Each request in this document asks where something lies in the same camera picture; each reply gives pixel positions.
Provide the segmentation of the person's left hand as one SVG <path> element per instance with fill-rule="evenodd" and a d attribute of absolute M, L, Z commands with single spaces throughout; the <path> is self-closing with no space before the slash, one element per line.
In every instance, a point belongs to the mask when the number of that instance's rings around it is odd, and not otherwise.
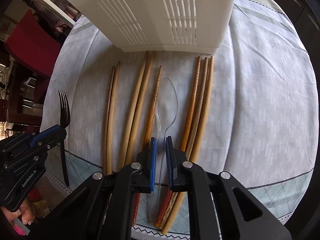
<path fill-rule="evenodd" d="M 19 216 L 21 216 L 21 220 L 24 225 L 30 225 L 35 219 L 33 210 L 31 208 L 31 202 L 28 198 L 25 198 L 20 208 L 16 212 L 10 212 L 3 206 L 1 206 L 1 210 L 12 226 L 16 226 L 14 220 Z"/>

